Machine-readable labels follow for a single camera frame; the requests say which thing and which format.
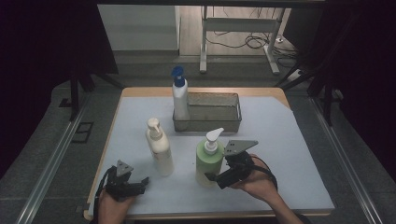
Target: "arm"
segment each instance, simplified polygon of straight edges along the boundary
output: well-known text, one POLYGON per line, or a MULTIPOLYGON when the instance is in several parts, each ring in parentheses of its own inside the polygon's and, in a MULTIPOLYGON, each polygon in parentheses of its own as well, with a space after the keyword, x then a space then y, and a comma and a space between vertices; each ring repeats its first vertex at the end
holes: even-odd
MULTIPOLYGON (((251 155, 255 165, 268 169, 266 165, 251 155)), ((262 200, 274 210, 277 220, 281 224, 302 224, 303 222, 289 209, 277 192, 269 176, 263 172, 253 170, 250 176, 232 185, 233 189, 241 189, 254 198, 262 200)))
POLYGON ((135 199, 136 197, 130 197, 117 202, 103 189, 99 197, 99 224, 120 224, 135 199))

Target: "blue bottle cap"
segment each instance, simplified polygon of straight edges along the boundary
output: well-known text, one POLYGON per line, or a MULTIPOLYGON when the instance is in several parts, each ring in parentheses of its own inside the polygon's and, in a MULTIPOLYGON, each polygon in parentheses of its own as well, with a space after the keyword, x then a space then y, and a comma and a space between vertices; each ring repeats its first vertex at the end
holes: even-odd
POLYGON ((186 84, 186 81, 184 80, 183 77, 183 67, 182 66, 176 66, 172 70, 172 77, 174 77, 174 82, 176 87, 183 87, 186 84))

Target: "white pump nozzle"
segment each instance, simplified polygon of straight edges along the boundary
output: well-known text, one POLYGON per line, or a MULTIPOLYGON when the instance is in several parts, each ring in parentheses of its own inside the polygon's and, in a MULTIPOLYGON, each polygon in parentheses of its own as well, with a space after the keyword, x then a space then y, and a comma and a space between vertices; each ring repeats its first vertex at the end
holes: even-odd
POLYGON ((216 150, 218 150, 218 143, 216 141, 223 131, 223 128, 219 128, 206 134, 205 152, 207 154, 213 155, 216 153, 216 150))
POLYGON ((159 137, 163 132, 160 130, 160 121, 158 119, 152 118, 148 120, 148 128, 150 130, 149 135, 151 137, 159 137))

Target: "table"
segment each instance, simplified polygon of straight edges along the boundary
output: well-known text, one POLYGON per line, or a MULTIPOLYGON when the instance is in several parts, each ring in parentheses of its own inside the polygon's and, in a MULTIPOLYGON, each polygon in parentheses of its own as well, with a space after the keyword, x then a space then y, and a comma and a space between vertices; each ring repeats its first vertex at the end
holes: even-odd
MULTIPOLYGON (((189 92, 238 93, 243 118, 239 132, 224 134, 219 140, 223 144, 231 139, 258 140, 258 147, 248 152, 265 158, 276 175, 279 192, 290 208, 305 215, 330 214, 334 205, 281 89, 189 88, 189 92), (255 130, 259 126, 263 128, 260 133, 255 130)), ((242 190, 219 189, 217 186, 206 189, 196 183, 195 144, 205 138, 205 133, 176 133, 173 130, 171 96, 171 88, 127 88, 122 92, 88 203, 92 202, 98 181, 106 169, 117 159, 122 159, 134 166, 130 181, 150 176, 146 193, 139 196, 127 218, 273 216, 266 203, 253 199, 242 190), (152 116, 160 120, 171 143, 175 171, 168 177, 156 174, 150 162, 152 158, 144 132, 146 121, 152 116)), ((92 218, 92 204, 89 210, 84 211, 84 217, 92 218)))

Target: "green pump bottle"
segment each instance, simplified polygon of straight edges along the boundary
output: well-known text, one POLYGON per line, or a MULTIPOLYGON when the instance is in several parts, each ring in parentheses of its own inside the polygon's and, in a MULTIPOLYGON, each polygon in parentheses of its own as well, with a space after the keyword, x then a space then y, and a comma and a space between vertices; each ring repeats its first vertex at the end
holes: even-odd
POLYGON ((195 179, 204 187, 212 187, 215 181, 210 181, 205 173, 218 175, 224 156, 224 145, 218 141, 223 128, 213 130, 206 134, 206 139, 197 146, 195 179))

